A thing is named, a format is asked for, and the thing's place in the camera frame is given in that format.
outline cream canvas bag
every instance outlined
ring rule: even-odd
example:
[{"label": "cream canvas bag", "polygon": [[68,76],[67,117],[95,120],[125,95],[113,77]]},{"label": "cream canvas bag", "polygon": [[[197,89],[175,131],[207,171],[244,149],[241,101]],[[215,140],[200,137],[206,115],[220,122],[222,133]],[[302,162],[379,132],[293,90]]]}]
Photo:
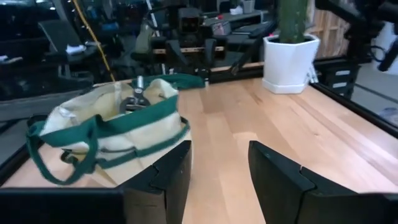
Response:
[{"label": "cream canvas bag", "polygon": [[[121,114],[121,102],[133,89],[116,82],[57,106],[46,121],[27,133],[31,158],[48,181],[70,185],[85,174],[105,187],[115,187],[152,165],[182,141],[191,141],[190,127],[177,110],[178,91],[162,79],[153,80],[143,95],[150,106]],[[39,142],[65,152],[61,160],[74,165],[66,180],[54,177],[38,153]]]}]

